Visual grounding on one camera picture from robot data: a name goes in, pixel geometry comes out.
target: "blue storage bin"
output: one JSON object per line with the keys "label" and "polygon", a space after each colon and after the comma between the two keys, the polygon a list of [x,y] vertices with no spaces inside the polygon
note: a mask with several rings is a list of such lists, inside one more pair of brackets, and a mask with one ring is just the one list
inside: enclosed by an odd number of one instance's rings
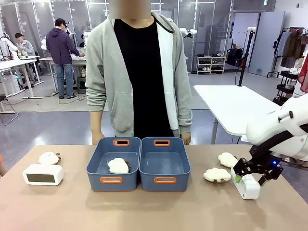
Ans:
{"label": "blue storage bin", "polygon": [[[136,137],[101,139],[89,161],[87,173],[94,191],[132,191],[137,188],[141,140]],[[130,165],[128,174],[109,173],[108,162],[123,158]]]}
{"label": "blue storage bin", "polygon": [[185,191],[191,166],[183,140],[176,137],[142,139],[139,171],[144,190]]}

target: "dark jacket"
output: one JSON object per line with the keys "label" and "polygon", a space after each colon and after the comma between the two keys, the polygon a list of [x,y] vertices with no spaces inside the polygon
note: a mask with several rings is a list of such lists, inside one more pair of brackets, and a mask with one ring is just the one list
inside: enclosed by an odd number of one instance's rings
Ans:
{"label": "dark jacket", "polygon": [[71,64],[70,51],[79,55],[69,35],[59,28],[54,27],[46,36],[46,48],[50,52],[55,64]]}
{"label": "dark jacket", "polygon": [[292,32],[285,43],[283,57],[295,59],[301,58],[306,47],[306,45],[302,45],[301,42],[301,32],[299,30],[296,32]]}

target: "clock display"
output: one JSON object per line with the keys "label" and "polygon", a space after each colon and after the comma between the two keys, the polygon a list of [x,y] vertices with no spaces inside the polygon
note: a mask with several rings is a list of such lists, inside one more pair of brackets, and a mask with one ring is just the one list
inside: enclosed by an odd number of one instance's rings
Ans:
{"label": "clock display", "polygon": [[53,175],[49,174],[27,174],[29,182],[55,183]]}

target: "hoodie pocket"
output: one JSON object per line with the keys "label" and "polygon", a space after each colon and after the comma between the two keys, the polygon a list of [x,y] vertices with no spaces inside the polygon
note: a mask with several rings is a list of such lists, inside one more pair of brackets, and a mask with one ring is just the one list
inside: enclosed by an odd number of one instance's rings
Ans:
{"label": "hoodie pocket", "polygon": [[118,132],[133,131],[132,93],[115,92],[110,121]]}

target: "cap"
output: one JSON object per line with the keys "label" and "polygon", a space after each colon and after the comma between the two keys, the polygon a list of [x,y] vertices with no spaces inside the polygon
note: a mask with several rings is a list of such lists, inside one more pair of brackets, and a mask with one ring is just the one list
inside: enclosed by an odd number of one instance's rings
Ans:
{"label": "cap", "polygon": [[55,24],[63,24],[65,27],[68,27],[67,22],[63,18],[57,18]]}

